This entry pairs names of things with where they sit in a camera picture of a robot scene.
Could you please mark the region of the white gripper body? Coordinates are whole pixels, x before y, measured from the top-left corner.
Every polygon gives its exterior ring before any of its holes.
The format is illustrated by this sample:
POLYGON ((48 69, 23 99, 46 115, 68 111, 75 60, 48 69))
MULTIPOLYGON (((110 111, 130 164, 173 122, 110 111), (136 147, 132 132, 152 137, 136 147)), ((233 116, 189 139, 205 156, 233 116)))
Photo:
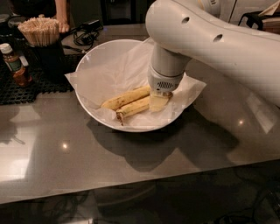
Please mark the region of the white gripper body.
POLYGON ((148 82, 152 92, 163 95, 176 90, 183 78, 183 73, 175 76, 165 76, 157 72, 152 65, 148 68, 148 82))

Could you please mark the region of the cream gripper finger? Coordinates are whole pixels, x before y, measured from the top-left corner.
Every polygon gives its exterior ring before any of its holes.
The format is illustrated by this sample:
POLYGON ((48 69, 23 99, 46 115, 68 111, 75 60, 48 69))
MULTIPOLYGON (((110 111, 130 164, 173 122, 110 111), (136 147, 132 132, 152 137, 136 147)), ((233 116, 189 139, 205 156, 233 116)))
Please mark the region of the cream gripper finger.
POLYGON ((169 93, 152 91, 150 93, 150 111, 162 110, 170 99, 169 93))

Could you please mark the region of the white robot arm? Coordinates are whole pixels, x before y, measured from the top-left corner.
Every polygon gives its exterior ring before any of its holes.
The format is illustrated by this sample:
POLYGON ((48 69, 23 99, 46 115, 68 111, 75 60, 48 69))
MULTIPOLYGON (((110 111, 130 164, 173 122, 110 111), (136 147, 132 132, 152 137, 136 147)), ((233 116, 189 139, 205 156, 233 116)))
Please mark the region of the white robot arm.
POLYGON ((148 82, 152 90, 175 90, 186 64, 198 60, 280 106, 280 36, 219 19, 211 0, 157 0, 145 26, 154 40, 148 82))

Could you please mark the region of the person's forearm in background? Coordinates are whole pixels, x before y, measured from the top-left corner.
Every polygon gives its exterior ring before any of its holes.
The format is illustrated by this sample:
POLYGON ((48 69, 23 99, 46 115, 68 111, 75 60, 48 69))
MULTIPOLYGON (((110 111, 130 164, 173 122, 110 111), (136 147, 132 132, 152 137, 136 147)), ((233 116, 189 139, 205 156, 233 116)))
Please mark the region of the person's forearm in background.
POLYGON ((67 0, 55 0, 56 18, 61 21, 67 21, 67 0))

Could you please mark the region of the person's hand in background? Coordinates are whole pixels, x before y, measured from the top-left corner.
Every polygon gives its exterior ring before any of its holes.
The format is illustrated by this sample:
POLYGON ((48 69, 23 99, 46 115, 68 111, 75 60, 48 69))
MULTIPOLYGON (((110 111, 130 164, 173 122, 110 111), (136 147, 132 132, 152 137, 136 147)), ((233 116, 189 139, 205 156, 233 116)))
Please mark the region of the person's hand in background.
POLYGON ((70 25, 65 19, 59 19, 59 32, 67 33, 70 30, 70 25))

